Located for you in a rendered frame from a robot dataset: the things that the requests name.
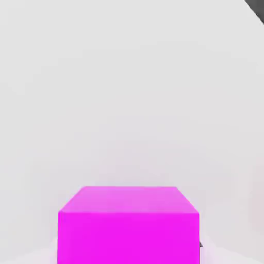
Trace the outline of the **small magenta cube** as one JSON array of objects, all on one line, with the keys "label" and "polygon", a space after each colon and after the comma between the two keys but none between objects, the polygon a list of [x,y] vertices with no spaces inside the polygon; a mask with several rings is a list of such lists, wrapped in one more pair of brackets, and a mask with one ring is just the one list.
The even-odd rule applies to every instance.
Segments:
[{"label": "small magenta cube", "polygon": [[175,187],[85,186],[58,212],[57,264],[200,264],[200,216]]}]

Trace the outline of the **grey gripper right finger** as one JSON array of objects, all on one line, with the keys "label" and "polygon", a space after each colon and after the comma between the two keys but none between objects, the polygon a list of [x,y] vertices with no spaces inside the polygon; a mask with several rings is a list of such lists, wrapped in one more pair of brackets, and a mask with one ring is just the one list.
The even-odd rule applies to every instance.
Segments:
[{"label": "grey gripper right finger", "polygon": [[200,247],[200,264],[221,264],[221,256],[213,241],[204,236]]}]

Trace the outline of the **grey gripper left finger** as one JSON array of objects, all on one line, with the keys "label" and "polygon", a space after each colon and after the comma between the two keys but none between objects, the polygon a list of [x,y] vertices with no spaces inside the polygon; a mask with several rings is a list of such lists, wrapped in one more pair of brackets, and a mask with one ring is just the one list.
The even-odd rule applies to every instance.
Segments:
[{"label": "grey gripper left finger", "polygon": [[38,264],[57,264],[57,238],[39,252]]}]

